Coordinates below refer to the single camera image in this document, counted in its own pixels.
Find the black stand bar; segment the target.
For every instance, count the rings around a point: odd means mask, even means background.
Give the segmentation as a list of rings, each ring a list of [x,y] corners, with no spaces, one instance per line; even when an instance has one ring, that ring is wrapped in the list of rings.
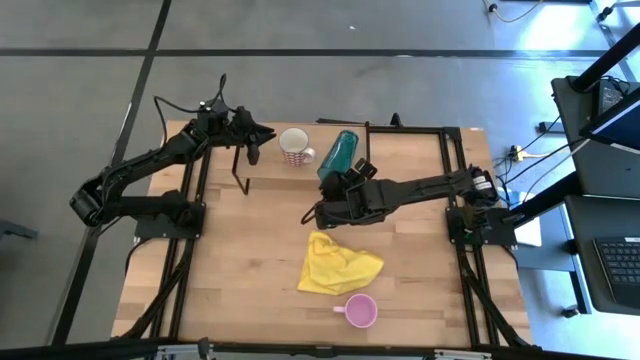
[[[548,210],[556,207],[569,195],[582,195],[583,189],[577,171],[570,173],[546,188],[530,200],[511,209],[503,218],[504,223],[515,227],[524,225]]]

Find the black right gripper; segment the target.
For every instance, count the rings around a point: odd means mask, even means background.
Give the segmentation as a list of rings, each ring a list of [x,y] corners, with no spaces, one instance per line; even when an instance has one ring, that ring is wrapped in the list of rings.
[[[318,228],[335,228],[341,225],[371,225],[383,222],[388,215],[384,203],[384,187],[387,179],[367,180],[363,177],[347,177],[340,172],[328,173],[319,190],[324,200],[314,209]]]

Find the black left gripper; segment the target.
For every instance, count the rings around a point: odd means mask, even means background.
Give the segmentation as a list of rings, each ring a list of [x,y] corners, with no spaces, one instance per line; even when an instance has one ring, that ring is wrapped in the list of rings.
[[[273,128],[256,124],[249,110],[244,106],[226,109],[222,112],[222,130],[219,135],[221,146],[247,146],[247,159],[255,166],[260,158],[259,146],[254,143],[266,143],[276,137]]]

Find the yellow microfibre cloth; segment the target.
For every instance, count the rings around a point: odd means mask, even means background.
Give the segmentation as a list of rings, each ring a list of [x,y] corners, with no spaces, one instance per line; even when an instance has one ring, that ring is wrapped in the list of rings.
[[[328,234],[312,231],[297,284],[297,290],[338,296],[370,285],[384,267],[379,256],[354,251]]]

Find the grey desk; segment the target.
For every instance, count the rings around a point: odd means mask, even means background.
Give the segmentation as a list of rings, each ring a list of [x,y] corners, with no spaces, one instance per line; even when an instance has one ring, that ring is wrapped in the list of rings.
[[[605,237],[640,237],[640,155],[595,141],[582,140],[580,130],[588,124],[592,96],[574,91],[567,78],[551,81],[555,103],[581,191],[568,195],[572,234],[593,307],[603,313],[640,316],[639,304],[619,304],[609,288],[594,240]]]

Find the red white patterned mug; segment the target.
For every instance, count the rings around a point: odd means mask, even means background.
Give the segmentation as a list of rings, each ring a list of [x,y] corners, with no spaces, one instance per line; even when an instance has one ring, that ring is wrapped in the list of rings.
[[[316,151],[310,147],[310,137],[301,128],[287,128],[278,138],[280,150],[287,164],[300,167],[311,164],[316,158]]]

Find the pink plastic cup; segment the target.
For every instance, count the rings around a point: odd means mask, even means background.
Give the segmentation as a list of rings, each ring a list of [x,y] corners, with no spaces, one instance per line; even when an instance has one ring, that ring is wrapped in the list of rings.
[[[342,314],[353,327],[365,329],[377,320],[378,307],[369,295],[355,294],[343,306],[334,306],[333,312]]]

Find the black laptop keyboard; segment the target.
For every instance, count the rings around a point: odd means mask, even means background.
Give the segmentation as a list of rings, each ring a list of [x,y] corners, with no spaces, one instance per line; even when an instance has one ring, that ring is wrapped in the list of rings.
[[[599,237],[593,245],[614,301],[640,310],[640,237]]]

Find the teal translucent bottle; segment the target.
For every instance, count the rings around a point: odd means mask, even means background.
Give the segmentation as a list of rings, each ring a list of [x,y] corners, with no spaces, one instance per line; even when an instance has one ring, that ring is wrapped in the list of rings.
[[[317,170],[319,179],[323,181],[333,171],[345,173],[349,170],[358,143],[359,136],[354,131],[341,131]]]

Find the black monitor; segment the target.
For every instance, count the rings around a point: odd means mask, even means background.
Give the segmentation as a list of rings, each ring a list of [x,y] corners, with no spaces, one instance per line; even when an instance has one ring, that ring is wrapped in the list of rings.
[[[640,83],[603,78],[593,88],[592,112],[579,134],[640,154]]]

